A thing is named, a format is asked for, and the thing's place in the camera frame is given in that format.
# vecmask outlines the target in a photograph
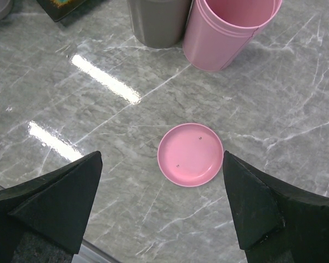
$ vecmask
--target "gray cup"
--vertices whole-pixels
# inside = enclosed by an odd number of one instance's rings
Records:
[[[183,36],[192,0],[127,0],[132,29],[142,44],[169,48]]]

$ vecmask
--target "gray marble tabletop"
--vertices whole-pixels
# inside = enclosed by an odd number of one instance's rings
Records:
[[[0,22],[0,184],[92,151],[104,169],[85,239],[122,262],[246,262],[223,175],[183,188],[161,174],[161,137],[186,122],[267,173],[329,197],[329,0],[285,0],[224,71],[132,35],[125,0],[54,23],[33,0]]]

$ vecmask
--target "pink container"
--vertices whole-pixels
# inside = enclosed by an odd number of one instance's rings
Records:
[[[195,67],[219,71],[260,33],[282,0],[195,0],[183,50]]]

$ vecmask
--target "pink plate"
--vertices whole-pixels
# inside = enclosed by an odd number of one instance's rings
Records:
[[[185,123],[162,138],[157,161],[171,182],[185,187],[199,186],[218,174],[223,163],[223,146],[213,130],[201,124]]]

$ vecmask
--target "pink bucket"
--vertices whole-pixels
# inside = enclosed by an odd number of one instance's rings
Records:
[[[195,67],[219,71],[260,33],[282,0],[195,0],[183,50]]]

